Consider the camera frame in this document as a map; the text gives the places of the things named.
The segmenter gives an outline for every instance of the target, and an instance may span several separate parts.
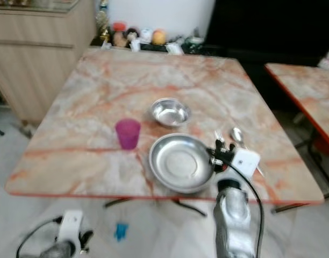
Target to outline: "spoon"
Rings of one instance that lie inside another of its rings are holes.
[[[241,129],[234,127],[230,131],[230,137],[239,144],[242,148],[248,149],[244,142],[244,134],[242,133]],[[259,173],[264,177],[263,172],[259,168],[259,166],[256,167]]]

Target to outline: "stainless steel plate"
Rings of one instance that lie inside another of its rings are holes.
[[[206,146],[186,134],[168,134],[151,147],[150,167],[166,187],[185,194],[204,189],[213,180]]]
[[[181,126],[191,116],[191,110],[175,98],[157,100],[151,108],[152,116],[166,126]]]

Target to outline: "marble table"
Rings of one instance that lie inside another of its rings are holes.
[[[160,126],[151,104],[175,97],[192,109],[190,123]],[[135,150],[122,150],[116,122],[141,122]],[[215,200],[215,185],[181,195],[157,181],[148,165],[154,141],[186,133],[214,144],[240,127],[261,155],[264,177],[252,181],[264,202],[320,203],[323,195],[305,163],[237,60],[163,53],[89,49],[80,59],[8,179],[12,195]]]
[[[329,70],[279,63],[266,69],[329,143]]]

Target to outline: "stainless steel bowl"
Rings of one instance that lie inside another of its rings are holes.
[[[191,110],[176,98],[161,98],[155,101],[151,113],[159,123],[166,126],[181,126],[191,116]]]
[[[151,147],[150,167],[166,187],[185,194],[199,192],[214,178],[206,146],[180,133],[159,138]]]

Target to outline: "wooden cabinet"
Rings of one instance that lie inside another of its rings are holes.
[[[20,120],[42,121],[95,32],[93,1],[67,13],[0,10],[0,91]]]

